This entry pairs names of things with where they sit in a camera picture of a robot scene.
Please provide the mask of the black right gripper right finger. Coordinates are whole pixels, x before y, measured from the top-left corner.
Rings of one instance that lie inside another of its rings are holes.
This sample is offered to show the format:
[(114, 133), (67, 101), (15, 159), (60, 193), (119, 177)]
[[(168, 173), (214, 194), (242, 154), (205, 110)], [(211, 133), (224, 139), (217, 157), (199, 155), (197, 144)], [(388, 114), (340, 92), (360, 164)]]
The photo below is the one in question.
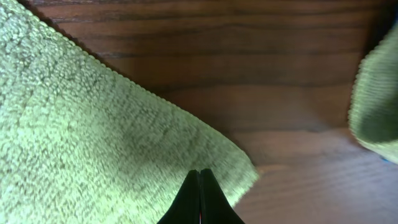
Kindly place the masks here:
[(200, 171), (201, 224), (244, 224), (210, 169)]

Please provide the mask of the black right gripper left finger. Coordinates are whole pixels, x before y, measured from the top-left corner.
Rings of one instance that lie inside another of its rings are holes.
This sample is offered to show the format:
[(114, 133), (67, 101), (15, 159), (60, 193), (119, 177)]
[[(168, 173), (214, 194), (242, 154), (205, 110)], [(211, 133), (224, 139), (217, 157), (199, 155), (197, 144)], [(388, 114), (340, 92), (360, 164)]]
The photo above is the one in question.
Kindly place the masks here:
[(199, 172), (191, 170), (183, 181), (170, 208), (158, 224), (199, 224), (200, 184)]

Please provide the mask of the green microfiber cloth with tag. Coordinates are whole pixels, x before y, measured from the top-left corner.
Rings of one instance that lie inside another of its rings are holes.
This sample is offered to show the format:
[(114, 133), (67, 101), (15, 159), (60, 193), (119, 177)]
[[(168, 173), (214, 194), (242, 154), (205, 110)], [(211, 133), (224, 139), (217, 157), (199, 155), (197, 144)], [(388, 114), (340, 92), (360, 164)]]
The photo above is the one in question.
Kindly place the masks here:
[(1, 2), (2, 223), (158, 223), (203, 169), (232, 208), (259, 177), (220, 132)]

